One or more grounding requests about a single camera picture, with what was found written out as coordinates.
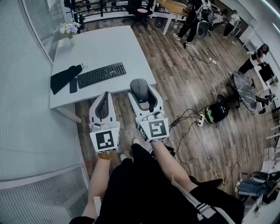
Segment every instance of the woman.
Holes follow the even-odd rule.
[[[196,36],[197,25],[200,22],[199,19],[196,17],[196,12],[202,5],[201,0],[191,0],[188,3],[188,6],[184,9],[184,12],[188,13],[188,17],[185,20],[185,24],[181,28],[178,34],[174,33],[173,36],[178,41],[187,33],[189,29],[191,29],[188,38],[185,40],[185,44],[188,47],[193,41],[194,37]]]
[[[248,51],[247,54],[250,55],[250,58],[240,67],[239,71],[245,74],[248,70],[253,69],[255,66],[259,65],[266,58],[267,53],[270,48],[267,44],[263,44],[256,51]]]
[[[233,14],[228,18],[229,22],[224,29],[224,33],[220,34],[223,38],[227,38],[227,36],[233,31],[235,24],[240,21],[240,17],[237,15],[237,11],[233,10]]]
[[[99,154],[89,184],[88,203],[82,216],[70,224],[199,223],[197,210],[174,183],[201,203],[219,207],[235,223],[242,223],[241,201],[210,185],[193,183],[162,142],[151,145],[156,160],[140,146],[138,139],[133,139],[133,160],[122,154],[122,164],[113,170],[110,179],[112,154]],[[95,196],[104,196],[99,216]]]

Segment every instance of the white flower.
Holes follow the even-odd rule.
[[[65,28],[64,28],[64,27],[62,27],[62,28],[60,29],[60,33],[65,34]]]
[[[78,28],[75,27],[74,25],[71,25],[71,26],[67,26],[65,28],[65,32],[66,33],[76,33],[78,31]]]
[[[76,23],[76,22],[74,22],[73,25],[76,26],[76,27],[80,27],[81,26],[79,23]]]

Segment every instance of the black mouse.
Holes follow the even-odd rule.
[[[139,103],[145,103],[149,99],[148,83],[144,79],[134,79],[130,83],[131,92]]]

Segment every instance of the bag strap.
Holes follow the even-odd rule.
[[[218,213],[220,213],[229,224],[235,224],[234,221],[229,217],[229,215],[221,208],[213,207],[215,208],[214,210],[211,206],[199,202],[194,196],[192,196],[174,180],[174,176],[172,176],[171,184],[186,197],[186,199],[196,208],[196,210],[198,210],[197,218],[199,221],[201,221],[203,218],[211,218],[216,213],[215,210],[217,210]]]

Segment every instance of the white sneaker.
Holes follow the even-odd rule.
[[[124,159],[128,159],[128,157],[124,153],[122,153],[120,155],[120,158],[121,158],[121,161],[123,161]]]
[[[185,40],[185,45],[186,45],[186,47],[188,47],[188,46],[190,45],[190,43],[191,43],[191,42],[187,42],[187,41]]]
[[[138,138],[133,138],[132,145],[133,144],[139,144],[140,145],[140,141],[138,140]]]
[[[173,34],[173,36],[176,38],[176,40],[178,40],[178,41],[180,41],[180,40],[181,40],[181,38],[180,38],[180,37],[178,37],[178,35],[177,35],[176,33],[174,33],[174,34]]]

